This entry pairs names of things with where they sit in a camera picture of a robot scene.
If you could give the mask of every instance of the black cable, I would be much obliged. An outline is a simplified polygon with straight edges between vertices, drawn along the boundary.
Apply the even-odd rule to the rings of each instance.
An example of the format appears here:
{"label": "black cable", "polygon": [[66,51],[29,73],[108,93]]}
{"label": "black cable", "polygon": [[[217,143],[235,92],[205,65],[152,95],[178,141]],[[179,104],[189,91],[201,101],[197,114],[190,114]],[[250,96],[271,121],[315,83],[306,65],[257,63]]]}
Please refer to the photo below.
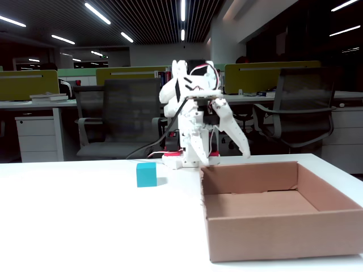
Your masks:
{"label": "black cable", "polygon": [[135,153],[140,152],[141,150],[147,149],[148,147],[155,146],[158,143],[160,143],[165,138],[165,136],[169,133],[169,130],[171,129],[172,125],[174,124],[175,120],[177,119],[179,113],[182,111],[182,109],[183,109],[183,107],[184,107],[184,105],[186,104],[187,101],[188,101],[188,98],[186,97],[184,99],[183,103],[181,104],[181,106],[179,107],[178,111],[176,112],[175,116],[172,118],[170,124],[168,125],[168,128],[165,130],[164,134],[161,135],[161,137],[157,141],[155,141],[153,143],[149,143],[146,146],[142,146],[142,147],[136,149],[135,151],[133,151],[129,155],[127,155],[125,160],[128,160],[132,155],[134,155]]}

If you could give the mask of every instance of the yellow-green partition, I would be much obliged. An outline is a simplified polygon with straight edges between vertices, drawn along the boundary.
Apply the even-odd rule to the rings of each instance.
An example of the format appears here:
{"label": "yellow-green partition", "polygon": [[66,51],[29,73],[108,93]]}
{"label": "yellow-green partition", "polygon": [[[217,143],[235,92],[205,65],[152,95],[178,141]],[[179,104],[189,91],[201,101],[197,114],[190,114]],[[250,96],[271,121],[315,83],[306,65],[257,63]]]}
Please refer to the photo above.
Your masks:
{"label": "yellow-green partition", "polygon": [[104,85],[106,79],[154,78],[155,71],[165,71],[168,66],[116,67],[96,70],[97,85]]}
{"label": "yellow-green partition", "polygon": [[226,94],[263,92],[277,86],[282,68],[321,67],[320,61],[258,62],[225,66]]}
{"label": "yellow-green partition", "polygon": [[59,93],[58,75],[49,71],[0,72],[0,100],[30,100],[30,95]]}

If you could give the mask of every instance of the person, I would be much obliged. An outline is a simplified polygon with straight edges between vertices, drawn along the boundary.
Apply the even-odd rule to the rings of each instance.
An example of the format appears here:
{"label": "person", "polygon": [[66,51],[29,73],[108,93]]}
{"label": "person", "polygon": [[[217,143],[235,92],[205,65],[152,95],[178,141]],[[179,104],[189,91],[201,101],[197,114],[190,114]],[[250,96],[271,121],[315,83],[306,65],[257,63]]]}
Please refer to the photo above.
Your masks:
{"label": "person", "polygon": [[[40,65],[40,70],[58,71],[58,67],[55,63],[50,62]],[[58,83],[59,83],[59,93],[67,94],[68,99],[74,99],[71,85],[67,81],[64,81],[62,79],[58,79]]]}

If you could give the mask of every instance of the white filing cabinet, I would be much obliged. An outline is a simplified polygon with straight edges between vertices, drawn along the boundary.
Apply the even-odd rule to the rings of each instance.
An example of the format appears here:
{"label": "white filing cabinet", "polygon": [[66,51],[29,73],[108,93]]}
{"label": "white filing cabinet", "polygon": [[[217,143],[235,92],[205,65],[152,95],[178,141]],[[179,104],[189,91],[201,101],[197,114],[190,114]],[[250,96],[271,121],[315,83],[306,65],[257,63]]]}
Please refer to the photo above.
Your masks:
{"label": "white filing cabinet", "polygon": [[333,133],[323,140],[322,159],[350,173],[363,173],[363,107],[332,112]]}
{"label": "white filing cabinet", "polygon": [[53,116],[16,117],[22,162],[58,162],[58,137]]}

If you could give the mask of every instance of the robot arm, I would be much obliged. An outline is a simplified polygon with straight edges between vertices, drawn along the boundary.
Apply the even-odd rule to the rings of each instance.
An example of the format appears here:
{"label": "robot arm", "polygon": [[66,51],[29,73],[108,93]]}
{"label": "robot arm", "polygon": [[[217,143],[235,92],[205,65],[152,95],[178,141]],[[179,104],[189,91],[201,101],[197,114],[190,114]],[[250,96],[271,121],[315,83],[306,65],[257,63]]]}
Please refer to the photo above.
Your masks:
{"label": "robot arm", "polygon": [[220,125],[217,126],[220,132],[225,131],[233,142],[239,147],[243,156],[249,158],[251,156],[250,146],[243,131],[233,118],[233,113],[226,99],[215,99],[212,102],[212,108],[220,117]]}
{"label": "robot arm", "polygon": [[[174,117],[184,99],[188,99],[178,115],[180,147],[184,150],[180,156],[163,156],[163,162],[172,168],[197,167],[199,162],[209,165],[210,138],[209,132],[215,125],[219,131],[225,131],[241,150],[243,156],[250,157],[248,140],[237,122],[227,101],[218,89],[218,74],[213,62],[206,62],[195,67],[187,74],[185,61],[173,61],[173,78],[166,83],[160,94],[161,103],[166,117]],[[193,71],[206,67],[204,75],[193,75]],[[207,121],[212,116],[214,122]]]}

